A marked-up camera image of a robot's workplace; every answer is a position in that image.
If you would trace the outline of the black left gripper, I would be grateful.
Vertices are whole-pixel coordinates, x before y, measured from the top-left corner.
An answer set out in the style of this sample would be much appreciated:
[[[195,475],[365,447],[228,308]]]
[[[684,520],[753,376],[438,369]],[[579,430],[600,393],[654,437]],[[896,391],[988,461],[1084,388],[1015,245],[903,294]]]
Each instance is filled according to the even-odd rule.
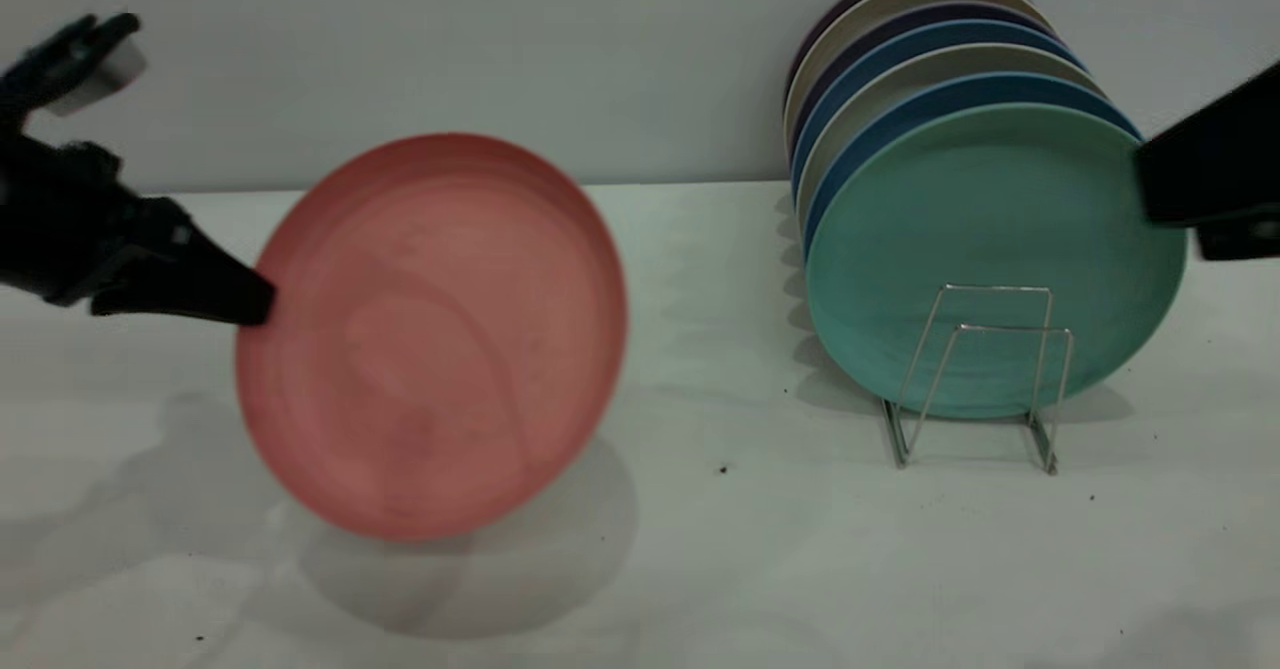
[[[122,185],[120,168],[92,142],[3,139],[3,285],[55,306],[92,297],[93,315],[265,324],[273,283],[210,240],[175,201]]]

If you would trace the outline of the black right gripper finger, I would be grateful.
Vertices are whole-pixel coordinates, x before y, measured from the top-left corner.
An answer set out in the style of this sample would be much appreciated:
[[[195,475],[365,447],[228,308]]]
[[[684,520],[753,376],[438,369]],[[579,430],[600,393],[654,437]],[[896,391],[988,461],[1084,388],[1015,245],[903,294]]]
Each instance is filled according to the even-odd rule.
[[[1279,217],[1235,217],[1197,226],[1204,260],[1279,258]]]
[[[1135,171],[1156,224],[1196,226],[1277,209],[1279,67],[1144,141]]]

